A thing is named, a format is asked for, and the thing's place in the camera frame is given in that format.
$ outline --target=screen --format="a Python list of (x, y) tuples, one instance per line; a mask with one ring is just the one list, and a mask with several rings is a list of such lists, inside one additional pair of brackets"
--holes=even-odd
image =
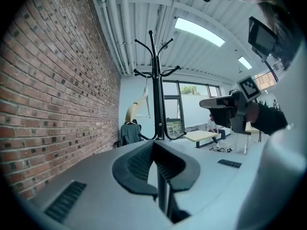
[(256, 44), (269, 51), (273, 51), (275, 43), (275, 38), (272, 37), (271, 34), (269, 34), (265, 29), (259, 26), (258, 34), (256, 36)]

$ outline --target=ceiling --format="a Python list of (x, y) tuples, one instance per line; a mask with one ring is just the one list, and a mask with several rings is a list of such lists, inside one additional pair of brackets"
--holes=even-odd
[[(149, 30), (154, 31), (157, 49), (171, 37), (175, 39), (161, 53), (160, 61), (163, 67), (180, 65), (183, 68), (181, 74), (233, 83), (266, 69), (248, 43), (249, 17), (254, 16), (265, 22), (255, 4), (237, 0), (211, 0), (208, 3), (203, 0), (115, 0), (114, 7), (118, 14), (116, 16), (114, 10), (112, 11), (111, 1), (106, 0), (102, 3), (102, 0), (94, 0), (94, 4), (110, 51), (118, 69), (124, 75), (133, 68), (141, 71), (149, 70), (150, 54), (144, 47), (134, 42), (137, 38), (150, 47)], [(110, 30), (106, 16), (110, 21)], [(194, 34), (176, 29), (175, 23), (178, 17), (212, 31), (224, 39), (225, 43), (218, 47)], [(130, 42), (127, 41), (127, 34), (130, 34)], [(247, 70), (238, 61), (241, 56), (252, 65), (252, 69)], [(124, 58), (129, 64), (129, 71), (125, 67)]]

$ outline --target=brick wall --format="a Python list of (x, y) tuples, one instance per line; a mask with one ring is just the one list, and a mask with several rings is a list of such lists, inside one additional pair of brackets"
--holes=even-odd
[(0, 43), (0, 164), (31, 198), (118, 139), (120, 76), (92, 0), (27, 0)]

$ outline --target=wooden tabletop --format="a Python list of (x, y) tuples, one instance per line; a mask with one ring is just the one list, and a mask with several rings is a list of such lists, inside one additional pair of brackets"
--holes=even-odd
[(245, 128), (245, 131), (246, 132), (250, 132), (250, 133), (259, 133), (259, 130), (258, 129), (256, 129), (256, 128), (254, 128), (254, 127), (252, 127), (251, 125), (250, 125), (250, 123), (247, 123), (246, 124), (246, 128)]
[(192, 132), (187, 133), (183, 137), (188, 139), (188, 140), (197, 142), (197, 141), (205, 140), (207, 138), (212, 138), (212, 137), (215, 137), (215, 136), (218, 136), (218, 134), (208, 132), (208, 131), (203, 131), (203, 130), (196, 130), (196, 131), (192, 131)]

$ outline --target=white wall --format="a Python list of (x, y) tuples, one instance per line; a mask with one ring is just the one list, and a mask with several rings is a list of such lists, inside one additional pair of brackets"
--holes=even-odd
[[(146, 79), (141, 76), (125, 76), (121, 78), (119, 97), (119, 128), (125, 124), (125, 117), (129, 106), (143, 94)], [(148, 101), (151, 118), (136, 117), (138, 124), (142, 125), (142, 134), (148, 138), (154, 136), (154, 95), (153, 81), (148, 80)], [(147, 106), (144, 104), (140, 108), (140, 115), (148, 115)]]
[[(192, 77), (192, 76), (184, 76), (184, 75), (179, 75), (179, 74), (173, 74), (167, 78), (164, 78), (164, 80), (179, 80), (179, 81), (187, 81), (187, 82), (195, 82), (195, 83), (207, 83), (207, 84), (212, 84), (212, 85), (217, 85), (221, 86), (221, 92), (222, 95), (228, 94), (228, 88), (231, 88), (231, 85), (224, 84), (221, 82), (217, 82), (214, 80), (209, 80), (209, 79), (204, 79), (204, 78), (199, 78), (199, 77)], [(121, 127), (125, 123), (125, 117), (126, 117), (126, 112), (129, 108), (130, 105), (133, 104), (135, 100), (137, 100), (144, 91), (144, 87), (146, 84), (146, 79), (137, 76), (124, 76), (121, 78), (121, 86), (120, 86), (120, 98), (119, 98), (119, 127)], [(138, 124), (142, 125), (142, 134), (152, 138), (154, 136), (154, 97), (153, 97), (153, 82), (152, 80), (148, 80), (148, 98), (149, 98), (149, 107), (150, 107), (150, 114), (151, 118), (146, 118), (146, 117), (137, 117)], [(207, 122), (208, 117), (209, 117), (209, 111), (200, 108), (199, 105), (194, 105), (193, 106), (193, 111), (192, 113), (196, 110), (199, 113), (198, 118), (199, 124), (204, 124)], [(142, 106), (140, 109), (140, 115), (148, 115), (147, 114), (147, 107), (146, 105)], [(195, 115), (192, 119), (192, 122), (195, 121), (197, 115)], [(185, 111), (184, 111), (184, 118), (185, 118), (185, 126), (189, 124), (189, 115), (186, 117)]]
[(178, 100), (165, 100), (166, 118), (180, 118), (178, 115)]
[(185, 127), (207, 123), (210, 112), (206, 108), (201, 108), (199, 103), (201, 100), (208, 99), (208, 95), (182, 94), (181, 98)]

